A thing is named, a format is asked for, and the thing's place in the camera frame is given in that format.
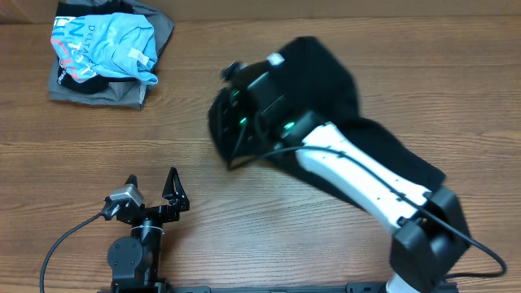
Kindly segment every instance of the table surface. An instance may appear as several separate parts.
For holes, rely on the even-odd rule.
[[[364,116],[443,170],[473,236],[510,265],[462,292],[521,286],[521,17],[179,22],[143,111],[52,103],[50,25],[0,26],[0,291],[37,292],[52,243],[138,176],[161,203],[171,166],[191,210],[165,226],[161,274],[176,286],[342,285],[386,280],[390,237],[364,212],[267,164],[227,173],[208,135],[219,72],[314,35],[356,77]],[[98,220],[51,258],[47,292],[107,289]],[[470,249],[453,271],[498,269]]]

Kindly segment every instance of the black cloth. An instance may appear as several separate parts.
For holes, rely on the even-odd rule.
[[[107,15],[116,12],[133,14],[134,9],[129,4],[116,0],[109,1],[99,6],[73,5],[58,2],[58,7],[56,8],[56,16],[81,17],[85,15]],[[109,82],[126,82],[134,80],[135,78],[132,77],[114,78],[96,75],[84,82],[77,82],[63,69],[60,62],[57,82],[62,86],[79,93],[95,94],[102,90],[106,90]]]
[[[315,38],[300,37],[279,51],[285,61],[269,74],[293,107],[333,122],[367,155],[409,181],[436,191],[445,175],[409,150],[379,123],[360,116],[351,74]]]
[[[284,107],[295,111],[310,109],[333,122],[342,134],[367,155],[401,177],[436,192],[445,175],[436,167],[407,150],[379,123],[360,116],[358,94],[351,74],[314,37],[300,37],[284,46],[279,54],[283,63],[268,65],[277,87],[285,94]],[[230,90],[223,89],[208,113],[212,138],[221,156],[228,160],[238,136],[219,136],[218,108],[226,103]],[[258,138],[243,143],[238,155],[266,152]],[[356,205],[340,190],[321,177],[300,167],[295,154],[268,158],[292,176],[331,195]]]

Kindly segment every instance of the wire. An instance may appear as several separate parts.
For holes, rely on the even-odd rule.
[[[368,172],[369,175],[371,175],[374,179],[376,179],[378,182],[380,182],[383,186],[388,188],[393,194],[397,195],[400,199],[405,201],[407,204],[409,204],[413,208],[416,208],[417,210],[419,210],[427,219],[436,222],[438,225],[442,226],[447,231],[457,235],[459,238],[463,239],[464,241],[474,245],[475,247],[477,247],[478,249],[480,249],[484,253],[486,253],[489,256],[491,256],[501,266],[501,271],[495,272],[495,273],[450,273],[450,274],[445,276],[444,280],[448,280],[448,279],[451,279],[451,278],[461,278],[461,277],[497,278],[497,277],[500,277],[500,276],[503,276],[504,274],[506,274],[506,272],[508,270],[508,268],[506,266],[506,263],[496,252],[494,252],[490,248],[484,246],[483,244],[479,243],[478,241],[474,240],[473,238],[465,235],[464,233],[458,231],[457,229],[455,229],[451,225],[447,224],[445,221],[441,220],[439,217],[437,217],[437,216],[433,215],[432,213],[430,213],[425,208],[417,205],[415,202],[413,202],[412,200],[408,199],[406,195],[404,195],[400,191],[396,190],[389,183],[384,181],[380,176],[378,176],[373,171],[371,171],[369,168],[367,168],[364,164],[360,163],[359,161],[357,161],[353,157],[351,157],[349,155],[346,155],[345,152],[343,152],[343,151],[337,151],[337,150],[333,150],[333,149],[330,149],[330,148],[327,148],[327,147],[323,147],[323,146],[291,146],[291,147],[285,147],[285,148],[274,150],[274,151],[269,151],[269,152],[266,152],[266,153],[264,153],[262,155],[257,155],[255,157],[252,157],[252,158],[248,159],[248,160],[244,160],[243,162],[241,162],[239,164],[236,164],[234,166],[231,166],[231,162],[230,162],[228,170],[229,171],[233,171],[233,170],[236,170],[238,168],[242,168],[242,167],[245,167],[245,166],[247,166],[249,164],[252,164],[252,163],[256,162],[257,160],[261,160],[261,159],[268,158],[270,156],[274,156],[274,155],[278,155],[278,154],[282,154],[282,153],[287,153],[287,152],[290,152],[290,151],[298,151],[298,150],[324,151],[324,152],[328,152],[328,153],[331,153],[331,154],[335,154],[338,157],[350,160],[356,166],[358,166],[358,167],[362,168],[364,171]]]
[[[96,216],[91,217],[89,220],[84,221],[83,223],[81,223],[81,224],[77,225],[76,227],[70,229],[67,233],[65,233],[62,237],[60,237],[58,239],[58,241],[56,241],[55,245],[53,245],[50,248],[49,252],[47,252],[46,259],[43,261],[42,271],[40,271],[40,293],[45,293],[44,286],[43,286],[43,281],[44,281],[44,277],[46,275],[47,264],[49,263],[50,256],[52,256],[52,254],[55,252],[55,250],[58,247],[58,245],[62,241],[64,241],[70,234],[72,234],[72,233],[78,231],[79,229],[81,229],[82,227],[90,224],[94,220],[98,219],[100,216],[102,216],[102,213],[99,213]]]
[[[253,128],[257,136],[261,139],[264,144],[268,144],[268,133],[269,131],[262,131],[261,128],[261,113],[255,112],[253,115]]]
[[[234,151],[232,151],[230,159],[228,160],[228,164],[226,165],[227,169],[230,169],[230,166],[233,163],[235,156],[237,155],[237,151],[239,150],[239,146],[241,145],[241,142],[243,142],[244,134],[246,133],[247,120],[244,123],[244,125],[241,125],[241,127],[242,127],[242,129],[239,134],[239,138],[237,139],[237,142],[235,143]]]

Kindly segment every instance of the folded shirt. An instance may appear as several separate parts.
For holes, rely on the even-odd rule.
[[[67,0],[67,4],[102,6],[109,3],[107,0]],[[154,38],[157,55],[161,56],[175,27],[172,20],[157,8],[151,7],[138,0],[123,0],[124,4],[132,7],[135,14],[144,15],[154,26]],[[58,58],[55,58],[48,79],[49,99],[61,102],[74,102],[88,104],[92,106],[118,106],[132,107],[142,110],[147,100],[150,85],[144,85],[141,81],[134,78],[133,81],[109,82],[105,90],[94,94],[78,93],[56,82],[56,71],[59,70]]]
[[[58,2],[58,7],[56,8],[56,16],[80,17],[85,15],[108,15],[116,12],[133,14],[134,9],[131,5],[119,0],[112,0],[104,4],[94,6]],[[135,80],[133,77],[114,78],[96,75],[95,77],[91,77],[84,82],[77,82],[63,68],[64,65],[60,62],[58,75],[56,76],[57,82],[70,90],[74,90],[83,94],[95,94],[106,90],[108,88],[109,82],[126,82]]]
[[[114,13],[57,16],[50,40],[63,68],[75,81],[135,77],[157,83],[154,27],[144,15]]]

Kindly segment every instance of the black cable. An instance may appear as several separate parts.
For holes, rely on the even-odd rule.
[[[43,280],[44,280],[44,277],[46,275],[47,264],[49,263],[50,256],[52,256],[52,254],[55,252],[55,250],[58,247],[58,245],[62,241],[64,241],[70,234],[72,234],[72,233],[78,231],[79,229],[81,229],[82,227],[90,224],[92,221],[98,219],[100,216],[102,216],[102,213],[99,213],[96,216],[91,217],[89,220],[84,221],[83,223],[81,223],[81,224],[77,225],[76,227],[70,229],[67,233],[65,233],[62,237],[60,237],[58,239],[58,241],[56,241],[55,245],[53,245],[50,248],[49,252],[47,253],[46,259],[43,261],[42,271],[40,271],[40,293],[45,293],[44,286],[43,286]]]
[[[230,164],[228,166],[228,170],[229,171],[233,171],[233,170],[236,170],[238,168],[242,168],[244,166],[247,166],[247,165],[249,165],[251,163],[254,163],[257,160],[261,160],[261,159],[264,159],[264,158],[267,158],[267,157],[270,157],[270,156],[273,156],[273,155],[286,153],[286,152],[289,152],[289,151],[298,151],[298,150],[324,151],[324,152],[328,152],[328,153],[331,153],[331,154],[335,154],[338,157],[350,160],[356,166],[358,166],[358,167],[362,168],[364,171],[368,172],[369,175],[371,175],[374,179],[376,179],[378,182],[380,182],[383,186],[388,188],[393,194],[397,195],[400,199],[405,201],[407,204],[409,204],[413,208],[416,208],[417,210],[419,210],[427,219],[436,222],[438,225],[441,225],[447,231],[449,231],[449,232],[451,232],[453,234],[456,234],[458,237],[462,238],[464,241],[467,241],[468,243],[474,245],[475,247],[477,247],[481,251],[483,251],[486,254],[488,254],[489,256],[491,256],[501,266],[501,271],[500,272],[495,272],[495,273],[450,273],[450,274],[445,276],[444,280],[448,280],[450,278],[461,278],[461,277],[497,278],[497,277],[500,277],[500,276],[506,274],[506,272],[508,270],[508,268],[506,266],[506,263],[496,252],[494,252],[490,248],[484,246],[483,244],[479,243],[478,241],[474,240],[473,238],[465,235],[464,233],[456,230],[451,225],[449,225],[445,221],[441,220],[439,217],[431,214],[425,208],[417,205],[415,202],[413,202],[412,200],[408,199],[406,195],[404,195],[403,193],[401,193],[400,191],[396,190],[394,187],[389,185],[389,183],[384,181],[380,176],[375,174],[373,171],[371,171],[365,165],[363,165],[359,161],[355,160],[353,157],[351,157],[349,155],[346,155],[345,152],[343,152],[343,151],[332,150],[330,148],[323,147],[323,146],[291,146],[291,147],[285,147],[285,148],[274,150],[274,151],[269,151],[269,152],[266,152],[266,153],[264,153],[262,155],[257,155],[255,157],[252,157],[252,158],[250,158],[248,160],[245,160],[245,161],[243,161],[243,162],[241,162],[239,164],[236,164],[235,166],[231,166],[231,162],[230,162]]]
[[[268,133],[269,131],[262,131],[261,128],[261,113],[259,111],[255,112],[253,115],[253,128],[255,129],[255,133],[261,139],[262,143],[268,145]]]
[[[244,123],[244,125],[241,125],[241,127],[242,127],[242,129],[241,129],[241,132],[239,134],[239,138],[237,139],[237,142],[235,143],[234,151],[232,151],[232,153],[231,153],[231,156],[230,156],[230,159],[228,160],[228,164],[226,165],[226,168],[230,168],[231,163],[234,161],[235,156],[237,155],[237,151],[239,150],[239,146],[243,142],[244,134],[246,133],[246,128],[247,128],[247,120]]]

